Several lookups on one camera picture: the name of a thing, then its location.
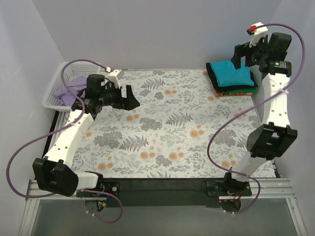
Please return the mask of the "teal t shirt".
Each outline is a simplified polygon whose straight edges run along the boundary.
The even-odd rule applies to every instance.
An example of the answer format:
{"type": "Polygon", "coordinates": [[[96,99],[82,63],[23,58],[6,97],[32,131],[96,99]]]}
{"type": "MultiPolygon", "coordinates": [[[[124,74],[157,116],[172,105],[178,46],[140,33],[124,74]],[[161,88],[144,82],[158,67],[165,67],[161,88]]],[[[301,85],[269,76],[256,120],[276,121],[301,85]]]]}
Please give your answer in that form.
{"type": "Polygon", "coordinates": [[[234,64],[227,60],[212,62],[210,66],[216,76],[219,87],[255,86],[254,81],[251,79],[251,71],[243,62],[239,69],[235,69],[234,64]]]}

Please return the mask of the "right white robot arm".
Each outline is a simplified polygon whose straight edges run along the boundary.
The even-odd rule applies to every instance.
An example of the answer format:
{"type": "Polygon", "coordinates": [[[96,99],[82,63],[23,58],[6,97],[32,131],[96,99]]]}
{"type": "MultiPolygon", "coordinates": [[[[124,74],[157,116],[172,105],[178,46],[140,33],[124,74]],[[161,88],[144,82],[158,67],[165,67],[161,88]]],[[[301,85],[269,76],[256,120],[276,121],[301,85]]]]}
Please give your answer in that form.
{"type": "Polygon", "coordinates": [[[224,175],[223,191],[234,195],[249,187],[249,177],[263,164],[281,157],[297,138],[297,130],[291,128],[287,114],[287,91],[290,81],[291,63],[285,61],[291,36],[273,33],[264,36],[252,45],[237,45],[231,59],[234,67],[241,67],[241,57],[245,66],[258,65],[264,89],[264,115],[262,124],[247,140],[247,151],[243,158],[224,175]]]}

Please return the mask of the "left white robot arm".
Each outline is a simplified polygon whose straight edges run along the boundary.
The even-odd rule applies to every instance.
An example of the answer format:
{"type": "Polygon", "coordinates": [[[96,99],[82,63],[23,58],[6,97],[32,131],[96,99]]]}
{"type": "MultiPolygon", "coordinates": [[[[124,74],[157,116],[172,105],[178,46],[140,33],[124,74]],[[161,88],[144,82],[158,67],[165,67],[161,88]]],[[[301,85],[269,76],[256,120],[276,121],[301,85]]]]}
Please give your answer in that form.
{"type": "Polygon", "coordinates": [[[78,93],[71,106],[69,127],[61,132],[45,156],[34,160],[32,168],[39,189],[70,197],[76,191],[88,189],[95,197],[104,193],[103,176],[95,172],[74,172],[70,166],[87,129],[105,106],[118,110],[133,110],[140,103],[126,86],[126,97],[122,96],[121,70],[113,70],[107,76],[91,74],[87,87],[78,93]]]}

